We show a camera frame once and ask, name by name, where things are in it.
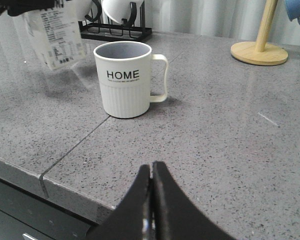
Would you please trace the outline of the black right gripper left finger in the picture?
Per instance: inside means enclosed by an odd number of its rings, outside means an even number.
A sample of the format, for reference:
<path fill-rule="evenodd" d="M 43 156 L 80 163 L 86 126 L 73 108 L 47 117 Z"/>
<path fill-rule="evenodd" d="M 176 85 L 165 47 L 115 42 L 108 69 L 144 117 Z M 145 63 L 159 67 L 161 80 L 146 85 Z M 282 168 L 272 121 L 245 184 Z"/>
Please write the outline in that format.
<path fill-rule="evenodd" d="M 149 240 L 152 229 L 150 166 L 142 165 L 116 209 L 99 226 L 91 227 L 87 240 Z"/>

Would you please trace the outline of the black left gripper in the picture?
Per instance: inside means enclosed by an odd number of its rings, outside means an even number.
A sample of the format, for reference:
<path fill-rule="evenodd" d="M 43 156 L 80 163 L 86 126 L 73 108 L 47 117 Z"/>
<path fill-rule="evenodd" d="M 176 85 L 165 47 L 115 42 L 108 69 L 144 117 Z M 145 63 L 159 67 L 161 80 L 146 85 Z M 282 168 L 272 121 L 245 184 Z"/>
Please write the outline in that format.
<path fill-rule="evenodd" d="M 0 15 L 7 11 L 11 17 L 34 10 L 48 10 L 54 7 L 63 8 L 63 0 L 0 0 Z"/>

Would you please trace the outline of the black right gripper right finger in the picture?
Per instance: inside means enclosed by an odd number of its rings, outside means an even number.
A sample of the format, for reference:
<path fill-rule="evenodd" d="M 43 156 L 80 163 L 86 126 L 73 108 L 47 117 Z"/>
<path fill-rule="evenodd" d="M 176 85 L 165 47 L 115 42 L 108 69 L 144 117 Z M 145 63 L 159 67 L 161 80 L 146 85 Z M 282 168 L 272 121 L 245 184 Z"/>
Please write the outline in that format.
<path fill-rule="evenodd" d="M 158 240 L 233 240 L 185 195 L 167 165 L 152 165 L 155 236 Z"/>

